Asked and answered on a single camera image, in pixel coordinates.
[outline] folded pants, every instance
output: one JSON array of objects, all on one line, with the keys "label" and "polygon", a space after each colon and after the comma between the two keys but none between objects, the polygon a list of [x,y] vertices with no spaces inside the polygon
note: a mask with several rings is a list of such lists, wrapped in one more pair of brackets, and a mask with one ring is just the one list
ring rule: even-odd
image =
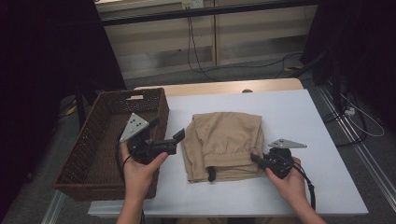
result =
[{"label": "folded pants", "polygon": [[208,167],[216,180],[250,178],[262,172],[250,153],[262,157],[262,117],[237,112],[193,115],[182,142],[183,157],[191,182],[208,179]]}]

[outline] cable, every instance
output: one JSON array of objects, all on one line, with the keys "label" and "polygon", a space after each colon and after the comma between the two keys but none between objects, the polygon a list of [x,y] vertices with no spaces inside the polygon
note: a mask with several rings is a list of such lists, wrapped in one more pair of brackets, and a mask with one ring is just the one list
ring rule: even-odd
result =
[{"label": "cable", "polygon": [[306,23],[306,34],[309,34],[309,24],[308,24],[308,18],[306,17],[306,6],[304,7],[304,17],[305,17],[305,23]]},{"label": "cable", "polygon": [[[313,89],[314,91],[317,91],[317,92],[319,92],[320,94],[322,94],[322,95],[329,95],[330,97],[332,97],[330,94],[327,94],[327,93],[325,93],[325,92],[322,92],[322,91],[318,91],[318,90],[316,90],[316,89]],[[337,113],[335,112],[335,111],[332,111],[332,113],[330,114],[330,115],[336,115]],[[359,117],[361,118],[361,122],[362,122],[362,124],[363,124],[363,129],[364,130],[367,130],[367,126],[366,126],[366,123],[365,123],[365,121],[364,121],[364,118],[362,117],[362,114],[361,113],[358,113],[359,114]],[[353,141],[351,141],[351,142],[349,142],[349,143],[345,143],[345,144],[335,144],[335,146],[336,147],[348,147],[348,146],[353,146],[353,145],[356,145],[356,144],[358,144],[358,143],[361,143],[361,142],[363,142],[365,139],[366,139],[366,137],[367,137],[367,134],[366,133],[362,133],[357,139],[355,139],[355,140],[353,140]]]},{"label": "cable", "polygon": [[302,53],[292,53],[292,54],[287,54],[283,57],[282,61],[282,68],[280,69],[279,73],[274,76],[273,78],[278,78],[280,76],[280,74],[282,74],[283,70],[285,69],[285,60],[288,58],[291,58],[294,55],[298,55],[298,54],[302,54]]},{"label": "cable", "polygon": [[67,103],[64,107],[62,107],[61,109],[59,109],[59,113],[60,113],[60,114],[63,113],[63,112],[66,110],[66,108],[68,108],[68,110],[69,110],[69,109],[71,108],[71,105],[73,105],[75,101],[76,101],[76,97],[73,97],[73,100],[72,100],[72,101],[70,101],[70,102]]},{"label": "cable", "polygon": [[125,163],[126,163],[130,158],[131,158],[131,155],[129,155],[129,156],[124,160],[124,162],[122,163],[122,174],[124,174],[123,168],[124,168],[124,166],[125,166]]},{"label": "cable", "polygon": [[339,119],[339,118],[343,117],[343,115],[344,115],[344,114],[338,114],[337,116],[335,116],[335,117],[333,117],[333,118],[331,118],[331,119],[323,120],[323,123],[326,124],[326,123],[332,122],[333,120],[336,120],[336,119]]},{"label": "cable", "polygon": [[[348,101],[348,99],[347,99],[343,94],[341,94],[341,96],[342,96],[344,99],[346,99],[346,100]],[[371,135],[372,137],[382,137],[382,136],[385,135],[385,130],[384,130],[384,128],[382,128],[382,126],[381,126],[378,122],[376,122],[375,119],[373,119],[372,117],[370,117],[367,113],[365,113],[364,111],[362,111],[361,109],[359,109],[356,105],[352,104],[350,101],[348,101],[348,102],[349,102],[353,107],[355,107],[355,109],[357,109],[358,111],[360,111],[362,114],[364,114],[364,115],[367,116],[369,119],[371,119],[376,125],[378,125],[378,127],[381,129],[382,133],[381,133],[381,134],[372,134],[372,133],[368,133],[366,130],[363,130],[363,128],[361,128],[358,124],[356,124],[356,123],[352,120],[352,118],[350,117],[350,115],[348,115],[349,120],[350,120],[359,130],[361,130],[361,131],[364,132],[364,133],[367,133],[367,134]]]},{"label": "cable", "polygon": [[309,189],[309,194],[311,197],[311,207],[316,210],[316,206],[317,206],[317,200],[316,200],[316,196],[315,196],[315,186],[312,184],[311,180],[308,178],[308,176],[306,175],[303,167],[297,163],[297,162],[290,162],[288,160],[286,160],[284,157],[276,155],[277,157],[279,157],[282,161],[284,161],[285,163],[287,163],[289,166],[292,166],[294,169],[296,169],[296,171],[298,173],[300,173],[300,175],[303,176],[303,178],[306,180],[306,184],[308,185],[308,189]]},{"label": "cable", "polygon": [[[301,55],[301,54],[302,54],[301,52],[292,53],[292,54],[287,54],[287,55],[285,55],[285,56],[283,57],[283,59],[281,59],[281,60],[279,60],[279,61],[276,61],[276,62],[274,62],[274,63],[263,64],[263,65],[233,65],[233,66],[224,66],[224,67],[214,67],[214,68],[209,68],[209,69],[204,70],[204,69],[202,68],[200,62],[199,62],[198,54],[197,54],[197,51],[196,51],[196,46],[195,46],[195,40],[194,40],[194,34],[193,34],[193,28],[192,28],[191,17],[188,17],[187,20],[188,20],[188,23],[189,23],[189,47],[188,47],[188,53],[187,53],[187,61],[188,61],[188,63],[189,63],[189,67],[190,67],[190,69],[191,69],[192,72],[195,72],[195,73],[203,73],[208,79],[211,79],[211,80],[221,81],[221,80],[219,80],[219,79],[210,77],[210,76],[208,76],[208,75],[206,74],[207,72],[214,71],[214,70],[218,70],[218,69],[227,69],[227,68],[262,68],[262,67],[271,66],[271,65],[274,65],[274,64],[277,64],[277,63],[283,63],[283,65],[282,65],[282,70],[274,77],[274,78],[277,78],[277,77],[282,73],[282,71],[283,71],[283,69],[284,69],[284,67],[285,67],[284,65],[285,65],[285,60],[286,60],[286,59],[288,59],[288,58],[290,58],[291,56],[294,56],[294,55],[299,55],[299,54]],[[190,61],[191,40],[192,40],[192,44],[193,44],[193,46],[194,46],[195,58],[197,59],[198,66],[199,66],[199,68],[200,68],[199,70],[195,70],[195,69],[193,69],[192,66],[191,66],[191,61]]]},{"label": "cable", "polygon": [[127,158],[127,160],[125,160],[125,161],[123,162],[122,166],[121,166],[121,164],[120,164],[120,139],[121,139],[122,133],[123,133],[123,130],[121,130],[121,132],[119,133],[119,135],[117,135],[117,139],[116,139],[116,141],[117,141],[117,142],[116,142],[116,153],[115,153],[115,155],[116,155],[117,169],[119,170],[120,178],[121,178],[121,180],[122,180],[122,183],[125,184],[125,177],[124,177],[123,167],[124,167],[124,165],[125,165],[125,162],[126,162],[131,156],[129,156],[129,157]]},{"label": "cable", "polygon": [[145,211],[142,209],[142,215],[140,216],[140,224],[145,224],[146,219],[145,219]]},{"label": "cable", "polygon": [[200,62],[199,62],[199,59],[198,59],[197,49],[196,49],[196,46],[195,46],[195,40],[194,40],[194,33],[193,33],[193,30],[192,30],[191,17],[188,17],[187,20],[188,20],[188,22],[189,22],[189,51],[188,51],[188,54],[187,54],[187,58],[188,58],[188,61],[189,61],[190,69],[191,69],[192,71],[194,71],[194,70],[192,69],[191,63],[190,63],[190,44],[191,44],[191,39],[192,39],[192,44],[194,45],[195,58],[196,58],[196,60],[197,60],[197,62],[198,62],[198,66],[199,66],[200,70],[202,71],[202,73],[204,74],[204,76],[206,76],[208,79],[211,79],[211,80],[214,80],[214,81],[221,81],[221,80],[219,80],[219,79],[216,79],[216,78],[213,78],[213,77],[208,76],[208,75],[206,74],[206,72],[204,71],[204,69],[202,69],[201,64],[200,64]]}]

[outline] wicker basket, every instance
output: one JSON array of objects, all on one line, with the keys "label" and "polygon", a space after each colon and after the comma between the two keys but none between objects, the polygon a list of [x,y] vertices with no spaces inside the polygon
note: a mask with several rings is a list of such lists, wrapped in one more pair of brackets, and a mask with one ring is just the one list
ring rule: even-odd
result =
[{"label": "wicker basket", "polygon": [[[145,120],[160,117],[150,137],[163,140],[169,115],[163,89],[112,91],[99,94],[53,187],[76,201],[120,200],[124,185],[115,153],[118,134],[132,113]],[[159,170],[146,198],[155,197]]]}]

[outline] black cable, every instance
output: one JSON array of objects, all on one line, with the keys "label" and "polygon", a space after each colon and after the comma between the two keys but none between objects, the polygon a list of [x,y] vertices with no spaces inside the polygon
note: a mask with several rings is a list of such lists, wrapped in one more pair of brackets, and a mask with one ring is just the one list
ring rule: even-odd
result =
[{"label": "black cable", "polygon": [[191,69],[192,71],[194,71],[194,70],[192,69],[191,63],[190,63],[190,44],[191,44],[191,39],[192,39],[192,44],[194,45],[195,58],[196,58],[196,60],[197,60],[197,62],[198,62],[198,66],[199,66],[200,70],[202,71],[202,73],[204,74],[204,76],[206,76],[206,77],[207,77],[208,79],[210,79],[210,80],[221,81],[221,80],[219,80],[219,79],[216,79],[216,78],[213,78],[213,77],[208,76],[208,75],[206,74],[206,72],[204,71],[204,69],[202,69],[201,64],[200,64],[200,62],[199,62],[199,59],[198,59],[197,48],[196,48],[196,46],[195,46],[195,40],[194,40],[194,33],[193,33],[193,30],[192,30],[191,18],[188,17],[187,20],[188,20],[188,22],[189,22],[189,51],[188,51],[188,54],[187,54],[187,58],[188,58],[188,61],[189,61],[190,69]]},{"label": "black cable", "polygon": [[[188,47],[188,52],[187,52],[187,61],[188,61],[188,63],[189,63],[190,70],[191,70],[192,72],[195,72],[195,73],[203,73],[208,79],[211,79],[211,80],[221,81],[221,80],[219,80],[219,79],[210,77],[210,76],[208,76],[208,75],[206,74],[207,72],[214,71],[214,70],[218,70],[218,69],[227,69],[227,68],[262,68],[262,67],[271,66],[271,65],[274,65],[274,64],[277,64],[277,63],[283,63],[283,65],[282,65],[282,70],[279,72],[278,75],[276,75],[276,77],[274,77],[274,78],[277,78],[277,77],[282,73],[282,71],[283,71],[283,69],[284,69],[284,67],[285,67],[284,65],[285,65],[285,60],[286,60],[286,59],[288,59],[288,58],[290,58],[291,56],[294,56],[294,55],[299,55],[299,54],[301,55],[301,54],[302,54],[302,53],[300,53],[300,52],[298,52],[298,53],[292,53],[292,54],[287,54],[287,55],[285,55],[285,56],[283,57],[283,59],[281,59],[281,60],[279,60],[279,61],[276,61],[276,62],[274,62],[274,63],[263,64],[263,65],[233,65],[233,66],[225,66],[225,67],[214,67],[214,68],[209,68],[209,69],[204,70],[204,69],[202,68],[200,62],[199,62],[198,54],[197,54],[197,51],[196,51],[196,46],[195,46],[195,40],[194,40],[194,34],[193,34],[193,28],[192,28],[191,17],[188,17],[187,20],[188,20],[188,23],[189,23],[189,47]],[[195,58],[197,59],[198,66],[199,66],[199,68],[200,68],[199,70],[195,70],[195,69],[193,69],[192,66],[191,66],[191,60],[190,60],[191,40],[192,40],[192,44],[193,44],[193,46],[194,46]]]},{"label": "black cable", "polygon": [[315,186],[312,184],[311,180],[308,178],[308,176],[306,175],[303,166],[300,165],[297,162],[293,162],[291,163],[290,161],[286,160],[284,157],[276,155],[277,157],[279,157],[282,161],[284,161],[285,163],[287,163],[289,166],[292,166],[294,169],[296,169],[296,171],[298,173],[300,173],[300,175],[303,176],[303,178],[306,181],[306,184],[308,185],[308,189],[309,189],[309,194],[311,197],[311,207],[316,210],[316,206],[317,206],[317,200],[316,200],[316,196],[315,196]]},{"label": "black cable", "polygon": [[[353,103],[355,104],[355,106],[357,108],[359,108],[359,104],[358,104],[358,101],[356,100],[355,93],[353,91],[351,91],[351,94],[352,94],[352,97],[353,97]],[[361,123],[363,125],[364,132],[362,132],[361,136],[359,138],[355,139],[354,141],[352,141],[350,143],[342,144],[342,145],[335,145],[336,147],[349,147],[349,146],[356,145],[356,144],[361,143],[364,140],[366,140],[366,138],[367,138],[367,124],[366,124],[366,121],[364,120],[363,114],[359,110],[358,110],[358,115],[359,115],[359,118],[361,119]]]},{"label": "black cable", "polygon": [[336,119],[340,119],[341,117],[343,117],[344,116],[344,113],[343,114],[338,114],[337,116],[335,116],[335,117],[332,117],[331,119],[325,119],[325,120],[323,120],[323,123],[329,123],[329,122],[332,122],[332,121],[334,121],[334,120],[336,120]]},{"label": "black cable", "polygon": [[282,59],[282,68],[280,69],[279,73],[278,73],[275,77],[273,77],[273,78],[278,78],[278,77],[280,76],[280,74],[282,74],[283,69],[285,69],[285,60],[286,60],[286,59],[291,58],[292,56],[298,55],[298,54],[302,54],[302,53],[292,53],[292,54],[287,54],[287,55],[285,55],[285,56],[283,57],[283,59]]},{"label": "black cable", "polygon": [[145,211],[142,209],[142,215],[140,216],[140,224],[145,224],[146,219],[145,219]]},{"label": "black cable", "polygon": [[121,130],[121,132],[119,133],[119,135],[117,135],[117,139],[116,139],[116,164],[117,164],[117,169],[119,170],[119,174],[120,174],[120,178],[122,180],[122,183],[125,184],[125,177],[124,177],[124,172],[123,172],[123,166],[126,162],[126,160],[123,162],[122,166],[120,164],[120,139],[122,136],[123,130]]},{"label": "black cable", "polygon": [[308,18],[306,17],[306,6],[304,7],[304,17],[305,17],[305,23],[306,23],[306,33],[309,34]]}]

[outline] person's right hand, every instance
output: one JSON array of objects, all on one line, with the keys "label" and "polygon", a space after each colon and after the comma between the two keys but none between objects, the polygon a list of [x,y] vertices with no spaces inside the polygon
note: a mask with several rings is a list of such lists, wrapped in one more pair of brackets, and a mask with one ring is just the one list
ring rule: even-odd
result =
[{"label": "person's right hand", "polygon": [[[301,165],[298,158],[293,157],[293,160]],[[301,204],[308,202],[305,195],[304,178],[296,169],[291,168],[290,173],[283,179],[278,178],[269,168],[265,169],[265,173],[287,203]]]}]

